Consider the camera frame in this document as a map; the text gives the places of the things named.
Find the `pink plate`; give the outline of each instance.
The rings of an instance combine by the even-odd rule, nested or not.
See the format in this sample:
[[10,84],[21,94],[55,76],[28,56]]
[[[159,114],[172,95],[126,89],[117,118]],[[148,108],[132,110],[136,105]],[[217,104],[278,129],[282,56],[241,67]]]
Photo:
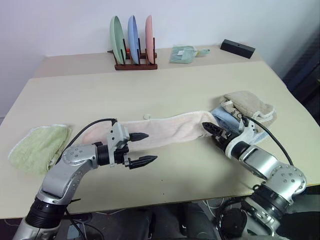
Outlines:
[[154,64],[154,36],[152,33],[152,17],[149,15],[145,21],[145,46],[148,60]]

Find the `green plate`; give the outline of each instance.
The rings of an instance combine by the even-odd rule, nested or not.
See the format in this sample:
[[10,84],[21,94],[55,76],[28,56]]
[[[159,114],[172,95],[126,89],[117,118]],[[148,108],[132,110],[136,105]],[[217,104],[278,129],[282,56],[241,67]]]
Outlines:
[[124,38],[124,32],[122,31],[120,20],[117,16],[114,16],[110,22],[110,41],[113,54],[118,64],[124,64],[121,50],[123,52],[124,60],[126,60],[126,49],[123,42]]

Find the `plate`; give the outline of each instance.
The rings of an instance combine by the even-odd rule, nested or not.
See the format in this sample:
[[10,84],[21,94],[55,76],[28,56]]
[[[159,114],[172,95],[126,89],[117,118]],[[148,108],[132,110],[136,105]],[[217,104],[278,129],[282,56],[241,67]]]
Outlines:
[[145,21],[145,46],[148,60],[154,64],[154,36],[152,33],[152,17],[149,15]]
[[110,22],[110,41],[113,54],[118,64],[124,64],[121,50],[123,52],[124,60],[126,60],[126,49],[123,42],[124,38],[124,32],[122,31],[120,20],[117,16],[114,16]]
[[137,49],[139,49],[138,29],[134,15],[132,15],[128,21],[128,40],[132,60],[136,64],[139,64],[139,57],[137,53]]

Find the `light green bag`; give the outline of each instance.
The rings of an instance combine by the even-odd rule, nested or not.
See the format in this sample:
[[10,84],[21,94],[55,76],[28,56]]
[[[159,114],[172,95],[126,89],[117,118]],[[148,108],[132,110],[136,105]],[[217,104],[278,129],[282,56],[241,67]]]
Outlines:
[[172,48],[170,63],[190,64],[195,57],[202,57],[210,53],[210,49],[198,51],[194,46],[174,46]]

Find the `dish rack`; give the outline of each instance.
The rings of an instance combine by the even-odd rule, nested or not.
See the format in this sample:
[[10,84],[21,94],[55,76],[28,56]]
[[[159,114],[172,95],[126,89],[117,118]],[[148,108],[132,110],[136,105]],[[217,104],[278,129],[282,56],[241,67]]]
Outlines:
[[126,52],[123,52],[122,49],[121,51],[121,57],[123,60],[123,64],[118,64],[118,61],[116,59],[116,56],[114,55],[114,52],[112,50],[108,51],[108,53],[112,53],[113,58],[115,60],[115,65],[114,68],[117,71],[126,71],[126,70],[156,70],[158,69],[158,65],[156,64],[156,58],[157,58],[157,53],[156,53],[156,49],[155,49],[155,38],[153,38],[153,62],[151,63],[148,60],[148,56],[147,56],[147,49],[144,49],[144,52],[141,52],[141,46],[140,46],[140,38],[138,38],[138,43],[139,43],[139,49],[136,50],[137,55],[138,55],[138,64],[135,64],[131,54],[130,54],[130,50],[126,48],[126,42],[125,39],[122,39],[123,41],[123,45],[124,45],[124,49],[126,50]]

